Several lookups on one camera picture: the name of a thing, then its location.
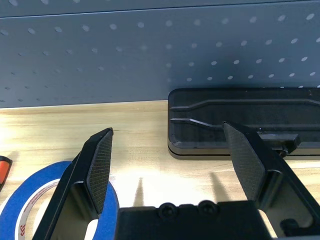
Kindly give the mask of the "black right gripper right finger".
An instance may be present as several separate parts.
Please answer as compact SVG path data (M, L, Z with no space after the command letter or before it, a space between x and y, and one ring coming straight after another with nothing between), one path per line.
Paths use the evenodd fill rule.
M225 121L236 176L278 237L320 235L320 205L284 159L251 128Z

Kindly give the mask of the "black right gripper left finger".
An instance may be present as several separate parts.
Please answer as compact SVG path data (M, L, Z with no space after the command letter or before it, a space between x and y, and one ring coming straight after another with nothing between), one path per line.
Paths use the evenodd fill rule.
M35 240L83 240L100 218L109 183L113 129L92 135L63 172L33 235Z

